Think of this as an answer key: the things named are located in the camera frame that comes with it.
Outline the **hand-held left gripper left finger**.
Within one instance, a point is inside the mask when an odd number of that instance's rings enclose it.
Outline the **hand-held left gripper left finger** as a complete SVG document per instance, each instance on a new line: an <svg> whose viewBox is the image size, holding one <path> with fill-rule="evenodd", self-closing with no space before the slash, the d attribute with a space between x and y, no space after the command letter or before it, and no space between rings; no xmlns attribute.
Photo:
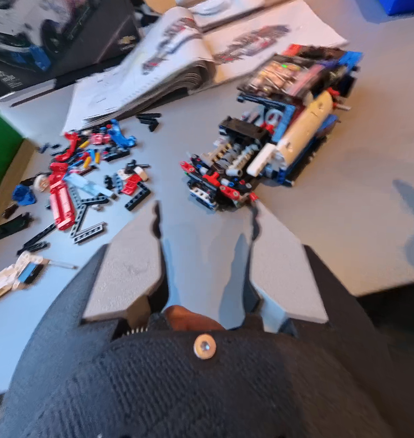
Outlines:
<svg viewBox="0 0 414 438"><path fill-rule="evenodd" d="M82 319L147 322L169 298L160 203L149 201L111 240Z"/></svg>

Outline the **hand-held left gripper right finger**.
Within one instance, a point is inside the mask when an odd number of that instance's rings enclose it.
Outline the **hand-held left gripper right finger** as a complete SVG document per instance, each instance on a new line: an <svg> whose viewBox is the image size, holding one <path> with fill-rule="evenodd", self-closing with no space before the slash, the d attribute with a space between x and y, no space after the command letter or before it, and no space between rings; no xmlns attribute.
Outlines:
<svg viewBox="0 0 414 438"><path fill-rule="evenodd" d="M290 319L326 324L329 316L304 246L261 201L252 202L253 238L248 280L261 299L257 311L268 333Z"/></svg>

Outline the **grey desk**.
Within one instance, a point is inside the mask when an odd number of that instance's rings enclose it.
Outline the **grey desk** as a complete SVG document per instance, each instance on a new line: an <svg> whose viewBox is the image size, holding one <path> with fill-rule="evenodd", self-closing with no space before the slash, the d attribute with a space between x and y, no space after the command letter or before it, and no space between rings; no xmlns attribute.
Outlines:
<svg viewBox="0 0 414 438"><path fill-rule="evenodd" d="M304 244L311 246L350 293L361 296L414 282L414 15L389 18L378 3L308 1L313 10L364 57L357 83L327 143L292 188L260 184L260 200ZM61 129L73 87L0 113L36 144L64 143ZM154 109L162 114L154 133L137 119L124 120L139 141L133 156L151 165L152 195L160 200L163 247L170 262L170 303L208 315L224 326L242 320L243 286L251 215L247 208L211 212L188 194L179 161L212 149L218 124L246 111L235 83ZM37 197L32 226L0 240L0 271L24 242L50 222L47 194ZM89 211L84 227L106 222L106 233L74 245L60 232L49 235L43 255L82 266L135 213L122 199ZM49 266L28 290L0 299L0 394L7 391L22 351L38 322L75 274Z"/></svg>

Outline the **pile of loose toy bricks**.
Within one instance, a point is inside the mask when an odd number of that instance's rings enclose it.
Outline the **pile of loose toy bricks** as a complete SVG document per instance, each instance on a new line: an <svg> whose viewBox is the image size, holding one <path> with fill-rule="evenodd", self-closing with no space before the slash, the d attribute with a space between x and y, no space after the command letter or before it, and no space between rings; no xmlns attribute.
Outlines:
<svg viewBox="0 0 414 438"><path fill-rule="evenodd" d="M12 192L12 203L2 213L5 222L0 224L0 240L28 228L33 221L30 213L22 213L13 219L10 217L18 207L36 203L35 191L49 191L46 208L52 212L53 223L25 242L17 251L17 256L25 251L34 253L47 248L49 243L43 239L54 230L69 230L73 243L83 244L103 233L106 227L104 222L100 222L81 231L89 207L99 209L117 199L118 195L125 195L129 200L124 208L133 211L151 194L146 185L148 175L145 171L150 165L138 164L135 159L114 175L105 175L103 184L85 178L85 175L98 170L97 165L102 160L110 163L126 158L137 145L137 138L125 136L117 119L110 119L107 124L93 129L65 132L64 137L69 146L51 155L49 172L39 172L18 183Z"/></svg>

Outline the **white plastic bag pieces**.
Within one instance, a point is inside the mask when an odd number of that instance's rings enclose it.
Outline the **white plastic bag pieces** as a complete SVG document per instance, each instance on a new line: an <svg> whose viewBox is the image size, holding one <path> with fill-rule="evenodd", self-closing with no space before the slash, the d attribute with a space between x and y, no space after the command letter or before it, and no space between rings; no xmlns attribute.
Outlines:
<svg viewBox="0 0 414 438"><path fill-rule="evenodd" d="M24 251L11 266L0 272L0 298L9 292L29 287L47 266L76 270L78 266L58 262Z"/></svg>

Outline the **toy brick race car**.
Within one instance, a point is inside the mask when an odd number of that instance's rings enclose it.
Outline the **toy brick race car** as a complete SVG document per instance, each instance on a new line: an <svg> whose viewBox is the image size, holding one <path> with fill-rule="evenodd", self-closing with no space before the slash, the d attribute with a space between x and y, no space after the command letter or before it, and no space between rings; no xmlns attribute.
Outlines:
<svg viewBox="0 0 414 438"><path fill-rule="evenodd" d="M237 101L257 106L240 118L222 120L209 153L180 162L190 195L217 211L254 201L259 178L292 187L339 122L335 110L350 109L344 101L363 53L346 52L340 60L345 73L315 98L309 94L304 100L271 100L239 91Z"/></svg>

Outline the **open instruction booklet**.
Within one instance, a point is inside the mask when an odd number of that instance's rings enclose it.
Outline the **open instruction booklet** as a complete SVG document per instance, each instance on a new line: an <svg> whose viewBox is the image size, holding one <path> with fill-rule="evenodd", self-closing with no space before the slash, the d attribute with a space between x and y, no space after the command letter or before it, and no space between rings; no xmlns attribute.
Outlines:
<svg viewBox="0 0 414 438"><path fill-rule="evenodd" d="M204 32L174 7L116 67L74 85L62 133L140 112L174 92L195 93L251 73L290 44L341 48L348 41L305 1L291 1Z"/></svg>

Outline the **black toy set box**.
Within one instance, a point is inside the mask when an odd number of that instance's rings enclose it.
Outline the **black toy set box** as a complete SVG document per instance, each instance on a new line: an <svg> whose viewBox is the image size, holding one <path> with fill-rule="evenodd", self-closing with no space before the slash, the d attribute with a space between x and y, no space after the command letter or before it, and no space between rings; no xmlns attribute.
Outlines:
<svg viewBox="0 0 414 438"><path fill-rule="evenodd" d="M0 1L0 98L112 67L139 42L127 0Z"/></svg>

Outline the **printed paper leaflet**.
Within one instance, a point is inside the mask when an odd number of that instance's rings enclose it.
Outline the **printed paper leaflet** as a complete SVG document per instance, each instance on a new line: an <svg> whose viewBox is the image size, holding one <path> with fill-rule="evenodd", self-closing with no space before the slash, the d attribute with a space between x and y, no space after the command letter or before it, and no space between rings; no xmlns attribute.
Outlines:
<svg viewBox="0 0 414 438"><path fill-rule="evenodd" d="M255 12L284 3L284 0L192 0L176 1L187 8L202 31L209 31Z"/></svg>

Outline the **blue container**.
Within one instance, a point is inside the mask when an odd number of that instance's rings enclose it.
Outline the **blue container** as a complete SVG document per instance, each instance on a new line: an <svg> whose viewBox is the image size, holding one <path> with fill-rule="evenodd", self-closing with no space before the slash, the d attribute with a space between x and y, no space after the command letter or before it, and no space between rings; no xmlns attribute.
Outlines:
<svg viewBox="0 0 414 438"><path fill-rule="evenodd" d="M386 15L414 13L414 0L379 0Z"/></svg>

